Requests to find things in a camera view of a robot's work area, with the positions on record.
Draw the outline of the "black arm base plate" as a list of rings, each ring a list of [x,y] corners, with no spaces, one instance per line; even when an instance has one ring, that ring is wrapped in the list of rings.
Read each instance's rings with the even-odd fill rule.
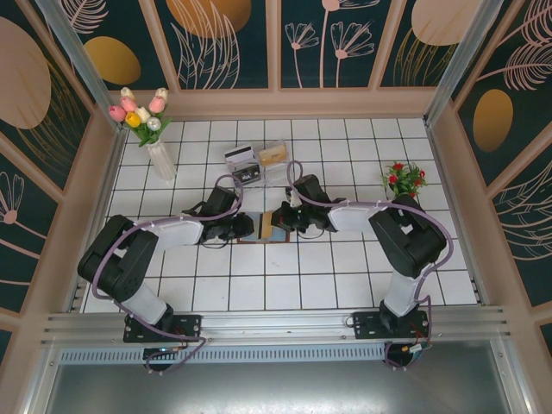
[[[413,310],[403,317],[378,310],[355,312],[353,329],[356,339],[415,339],[416,333],[429,334],[430,323],[423,310]]]
[[[176,342],[177,339],[164,336],[145,328],[141,323],[131,316],[124,319],[125,328],[122,340],[125,343],[147,343],[147,342]],[[154,327],[166,333],[176,336],[193,336],[195,342],[201,333],[201,317],[199,315],[181,315],[162,317]]]

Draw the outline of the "white ribbed vase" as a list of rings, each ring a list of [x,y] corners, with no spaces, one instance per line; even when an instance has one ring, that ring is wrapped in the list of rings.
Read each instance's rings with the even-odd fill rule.
[[[159,177],[165,181],[173,180],[176,177],[177,171],[165,144],[162,141],[157,141],[147,144],[146,149]]]

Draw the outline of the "aluminium mounting rail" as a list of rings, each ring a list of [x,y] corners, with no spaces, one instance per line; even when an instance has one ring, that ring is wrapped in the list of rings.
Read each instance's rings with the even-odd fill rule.
[[[354,340],[351,310],[205,312],[201,336],[209,345],[329,344]],[[123,313],[50,315],[40,332],[44,345],[122,346]],[[434,342],[487,340],[509,336],[512,328],[497,306],[434,306]]]

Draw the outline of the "white card with black stripe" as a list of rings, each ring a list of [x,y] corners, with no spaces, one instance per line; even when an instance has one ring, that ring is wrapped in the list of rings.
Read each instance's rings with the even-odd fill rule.
[[[225,162],[232,165],[241,164],[243,162],[249,162],[255,157],[254,150],[251,145],[243,145],[224,153]]]

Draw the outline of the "clear acrylic card organizer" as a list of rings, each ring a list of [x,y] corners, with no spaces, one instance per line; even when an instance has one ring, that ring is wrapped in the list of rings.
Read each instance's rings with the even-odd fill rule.
[[[258,166],[260,168],[260,174],[261,174],[260,181],[257,181],[257,182],[254,182],[254,183],[251,183],[251,184],[248,184],[248,185],[244,185],[244,186],[252,187],[252,186],[279,186],[279,185],[284,185],[285,184],[286,165],[291,159],[291,151],[288,149],[288,146],[285,144],[286,148],[287,148],[287,161],[285,161],[283,163],[275,164],[275,165],[272,165],[272,166],[269,166],[269,167],[263,167],[263,166],[260,165],[260,162],[259,162],[259,159],[258,159],[258,153],[259,153],[260,150],[263,150],[265,148],[272,147],[272,146],[275,146],[275,145],[279,145],[279,144],[285,144],[285,142],[284,141],[263,141],[263,142],[259,141],[259,142],[249,143],[249,144],[243,144],[243,145],[251,145],[252,146],[252,148],[254,150],[254,153],[255,153],[255,157],[254,157],[253,160],[250,160],[249,162],[243,162],[243,163],[237,164],[237,165],[232,165],[232,164],[228,164],[228,163],[225,162],[226,167],[229,170],[229,173],[233,175],[233,171],[235,171],[237,169],[245,168],[247,166]]]

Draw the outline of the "artificial tulip bouquet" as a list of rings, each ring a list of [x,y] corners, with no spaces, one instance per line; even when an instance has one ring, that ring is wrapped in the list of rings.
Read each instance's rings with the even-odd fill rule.
[[[159,88],[147,107],[139,106],[135,94],[128,87],[123,87],[119,104],[111,105],[108,114],[120,126],[129,127],[139,138],[141,147],[153,145],[172,121],[170,116],[165,115],[168,97],[168,89]]]

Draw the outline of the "brown leather card holder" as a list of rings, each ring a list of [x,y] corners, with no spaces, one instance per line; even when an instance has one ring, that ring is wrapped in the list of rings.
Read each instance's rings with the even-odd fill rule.
[[[273,233],[272,236],[268,240],[261,240],[258,236],[259,234],[259,221],[260,221],[260,215],[263,213],[255,212],[257,214],[257,224],[254,225],[254,228],[256,230],[256,239],[255,240],[241,240],[240,238],[237,240],[238,243],[246,243],[246,244],[271,244],[271,243],[287,243],[290,241],[290,234],[284,230],[279,229],[273,226]]]

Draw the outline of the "small red flower plant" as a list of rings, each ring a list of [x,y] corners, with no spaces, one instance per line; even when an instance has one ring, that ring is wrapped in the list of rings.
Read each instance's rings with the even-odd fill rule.
[[[396,197],[406,195],[414,198],[427,185],[425,171],[414,163],[394,162],[386,166],[381,178],[383,186]]]

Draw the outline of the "grey metal sheet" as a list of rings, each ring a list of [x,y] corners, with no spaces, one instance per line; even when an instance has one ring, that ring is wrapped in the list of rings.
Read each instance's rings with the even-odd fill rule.
[[[527,414],[486,355],[421,361],[62,366],[33,414]]]

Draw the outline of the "aluminium frame post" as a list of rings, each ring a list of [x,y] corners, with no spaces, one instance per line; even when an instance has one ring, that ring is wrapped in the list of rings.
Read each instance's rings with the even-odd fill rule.
[[[423,114],[426,129],[432,129],[444,111],[462,75],[473,60],[486,37],[489,28],[496,20],[504,0],[481,0],[466,33],[448,63],[435,94]]]
[[[123,127],[119,122],[115,122],[108,112],[108,107],[114,105],[113,99],[92,64],[81,40],[72,29],[69,21],[67,21],[61,6],[58,5],[57,0],[35,0],[35,2],[44,15],[46,22],[51,25],[60,44],[72,59],[87,89],[95,98],[98,108],[102,111],[110,126],[113,127],[117,133],[121,132]]]

